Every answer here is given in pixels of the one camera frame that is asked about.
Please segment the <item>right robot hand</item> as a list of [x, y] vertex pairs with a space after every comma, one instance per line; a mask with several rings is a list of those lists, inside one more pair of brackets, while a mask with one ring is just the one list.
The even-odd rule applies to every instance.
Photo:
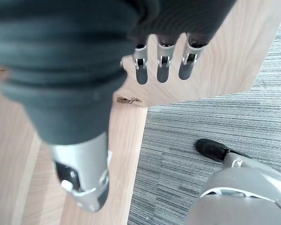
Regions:
[[2, 92], [19, 102], [49, 144], [61, 186], [89, 212], [109, 192], [108, 127], [113, 93], [132, 55], [148, 80], [148, 37], [157, 37], [164, 83], [175, 44], [187, 35], [179, 67], [186, 80], [233, 0], [0, 0]]

